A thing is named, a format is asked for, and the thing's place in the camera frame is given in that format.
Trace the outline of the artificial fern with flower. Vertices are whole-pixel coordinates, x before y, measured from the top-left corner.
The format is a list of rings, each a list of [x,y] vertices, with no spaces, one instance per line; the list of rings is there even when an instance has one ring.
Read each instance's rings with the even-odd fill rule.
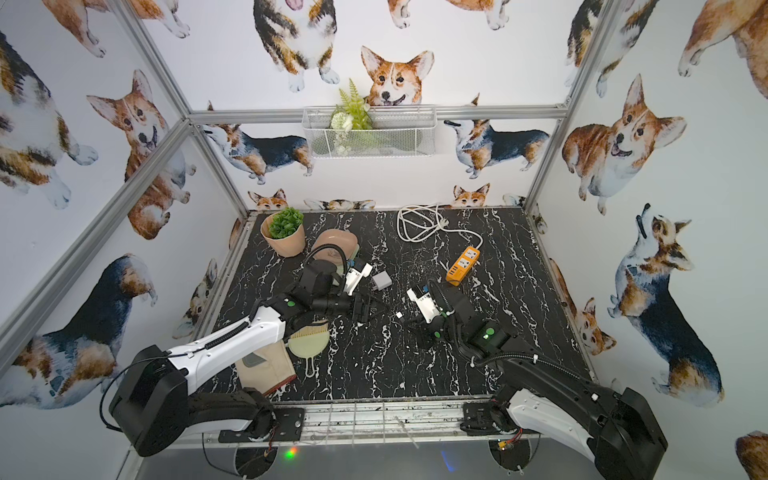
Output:
[[[339,89],[341,104],[336,106],[330,120],[334,151],[339,156],[361,154],[374,146],[370,105],[360,94],[352,79],[348,90]]]

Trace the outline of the terracotta pot with plant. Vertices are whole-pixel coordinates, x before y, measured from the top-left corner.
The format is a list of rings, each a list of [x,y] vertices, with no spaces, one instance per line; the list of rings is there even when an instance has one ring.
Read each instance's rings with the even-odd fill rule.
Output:
[[[304,251],[304,214],[295,208],[288,207],[268,216],[262,222],[260,232],[281,257],[295,257]]]

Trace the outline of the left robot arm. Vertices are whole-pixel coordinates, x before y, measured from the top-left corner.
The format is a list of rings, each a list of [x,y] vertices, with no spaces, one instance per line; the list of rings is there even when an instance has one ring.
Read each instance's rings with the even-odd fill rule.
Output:
[[[287,291],[257,301],[243,319],[166,351],[155,345],[141,350],[123,369],[108,412],[141,457],[165,450],[185,434],[232,431],[253,439],[270,437],[278,418],[264,394],[249,387],[230,394],[203,392],[201,386],[317,317],[367,323],[387,311],[376,296],[349,292],[330,262],[308,263]]]

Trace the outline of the aluminium frame post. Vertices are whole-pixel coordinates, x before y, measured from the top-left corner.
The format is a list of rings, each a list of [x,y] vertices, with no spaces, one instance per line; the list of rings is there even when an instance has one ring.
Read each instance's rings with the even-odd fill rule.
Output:
[[[540,166],[526,196],[524,211],[531,215],[540,193],[542,192],[548,174],[555,163],[556,153],[562,146],[570,125],[575,119],[579,107],[586,98],[586,90],[593,75],[598,71],[600,60],[613,35],[621,16],[623,1],[606,1],[601,10],[601,16],[593,33],[591,42],[586,50],[581,66],[576,70],[574,83],[570,87],[563,104],[558,105],[560,116],[550,141],[540,161]]]

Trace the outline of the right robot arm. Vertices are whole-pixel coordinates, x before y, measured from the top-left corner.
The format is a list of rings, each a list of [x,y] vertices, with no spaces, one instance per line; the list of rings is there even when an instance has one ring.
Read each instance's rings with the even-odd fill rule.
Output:
[[[601,386],[543,355],[482,315],[456,287],[434,281],[407,296],[419,331],[451,345],[471,367],[500,374],[499,390],[467,404],[460,425],[470,436],[535,431],[591,460],[605,479],[652,479],[668,442],[647,400],[633,389]]]

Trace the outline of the white USB charger block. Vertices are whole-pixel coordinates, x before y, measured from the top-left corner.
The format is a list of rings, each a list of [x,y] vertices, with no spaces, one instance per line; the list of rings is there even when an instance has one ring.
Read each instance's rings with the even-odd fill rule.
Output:
[[[374,288],[377,291],[382,291],[393,284],[390,275],[386,271],[377,273],[372,277]]]

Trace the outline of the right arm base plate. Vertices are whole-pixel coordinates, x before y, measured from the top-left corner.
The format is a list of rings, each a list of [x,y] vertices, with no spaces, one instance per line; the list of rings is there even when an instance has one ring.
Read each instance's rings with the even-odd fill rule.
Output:
[[[538,435],[535,430],[520,427],[509,413],[493,401],[464,403],[462,412],[459,428],[469,436]]]

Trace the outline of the orange power strip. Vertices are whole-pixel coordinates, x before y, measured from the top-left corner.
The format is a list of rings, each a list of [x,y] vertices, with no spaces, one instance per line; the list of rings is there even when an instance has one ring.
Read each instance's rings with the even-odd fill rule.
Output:
[[[446,272],[446,282],[452,286],[459,286],[476,264],[479,257],[479,250],[468,246],[460,257]]]

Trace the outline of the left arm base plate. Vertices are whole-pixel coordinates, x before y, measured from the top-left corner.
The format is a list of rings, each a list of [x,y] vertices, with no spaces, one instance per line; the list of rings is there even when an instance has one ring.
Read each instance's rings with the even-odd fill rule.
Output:
[[[219,443],[295,442],[303,431],[306,410],[298,407],[280,407],[271,412],[260,412],[257,419],[244,430],[222,430]]]

